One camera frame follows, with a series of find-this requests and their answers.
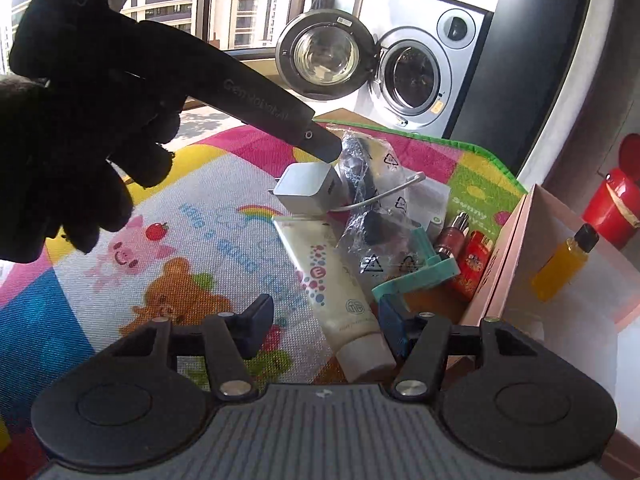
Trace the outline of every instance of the open box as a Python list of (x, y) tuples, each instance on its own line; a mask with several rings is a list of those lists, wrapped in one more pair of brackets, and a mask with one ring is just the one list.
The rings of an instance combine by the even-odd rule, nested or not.
[(618, 408), (618, 430), (602, 465), (616, 478), (634, 479), (640, 477), (640, 272), (601, 238), (584, 268), (550, 301), (538, 301), (529, 284), (582, 224), (541, 187), (525, 195), (500, 232), (460, 324), (501, 317), (599, 382)]

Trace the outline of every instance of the white power adapter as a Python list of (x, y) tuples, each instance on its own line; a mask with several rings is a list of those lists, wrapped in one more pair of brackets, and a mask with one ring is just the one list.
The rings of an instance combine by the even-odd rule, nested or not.
[(323, 215), (346, 202), (342, 181), (326, 162), (289, 164), (269, 192), (294, 215)]

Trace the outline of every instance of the cartoon bear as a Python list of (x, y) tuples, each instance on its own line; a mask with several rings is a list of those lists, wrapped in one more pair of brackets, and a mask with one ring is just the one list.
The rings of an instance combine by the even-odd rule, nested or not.
[(158, 316), (167, 317), (174, 324), (187, 325), (200, 324), (209, 314), (231, 312), (231, 302), (225, 296), (209, 292), (209, 275), (190, 274), (190, 268), (189, 262), (182, 257), (165, 263), (162, 276), (146, 288), (145, 306), (131, 307), (136, 319), (121, 327), (120, 334), (130, 334)]

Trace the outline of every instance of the clear plastic wrap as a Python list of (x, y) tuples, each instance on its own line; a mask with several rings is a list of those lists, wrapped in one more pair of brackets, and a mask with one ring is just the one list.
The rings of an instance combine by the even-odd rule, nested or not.
[[(400, 186), (408, 173), (388, 142), (353, 130), (343, 131), (338, 172), (351, 203)], [(420, 224), (406, 215), (407, 196), (403, 189), (351, 211), (338, 247), (359, 270), (367, 291), (422, 265), (411, 242), (411, 231)]]

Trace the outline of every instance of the black bottle cap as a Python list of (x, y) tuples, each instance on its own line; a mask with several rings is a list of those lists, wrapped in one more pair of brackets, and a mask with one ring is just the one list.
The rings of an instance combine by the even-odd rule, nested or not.
[(589, 253), (596, 246), (598, 240), (600, 240), (600, 235), (591, 224), (584, 224), (575, 234), (574, 240), (578, 244), (578, 247), (585, 253)]

